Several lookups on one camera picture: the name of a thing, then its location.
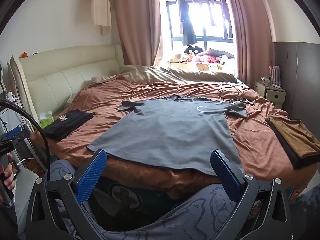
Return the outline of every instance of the white logo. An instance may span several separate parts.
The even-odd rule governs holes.
[[[206,107],[206,106],[198,106],[198,107],[197,107],[198,113],[206,113],[205,111],[202,111],[202,110],[200,109],[200,107]]]

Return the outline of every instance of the cream leather headboard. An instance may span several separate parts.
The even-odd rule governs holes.
[[[123,65],[120,45],[55,49],[10,60],[20,100],[37,121],[40,113],[61,111],[93,76],[116,75]]]

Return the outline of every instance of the pink curtain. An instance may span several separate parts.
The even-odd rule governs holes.
[[[114,0],[126,65],[157,65],[161,58],[159,0]]]
[[[263,0],[228,0],[231,5],[238,52],[238,78],[252,87],[268,76],[273,43]]]

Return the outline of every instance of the flexible hose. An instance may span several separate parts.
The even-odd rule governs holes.
[[[49,144],[48,144],[47,137],[45,136],[42,128],[40,127],[40,125],[36,122],[36,120],[29,113],[27,113],[25,110],[23,110],[21,107],[17,106],[16,104],[10,102],[9,100],[0,98],[0,106],[7,107],[7,108],[15,111],[16,113],[21,114],[23,117],[28,119],[33,124],[33,126],[39,131],[39,133],[41,134],[41,136],[43,138],[43,141],[44,141],[45,153],[46,153],[46,156],[47,156],[47,174],[48,174],[47,181],[50,181],[50,151],[49,151]]]

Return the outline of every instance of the wardrobe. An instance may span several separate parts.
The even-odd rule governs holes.
[[[290,119],[300,119],[320,140],[320,45],[274,42],[275,65],[280,67],[286,91],[282,109]]]

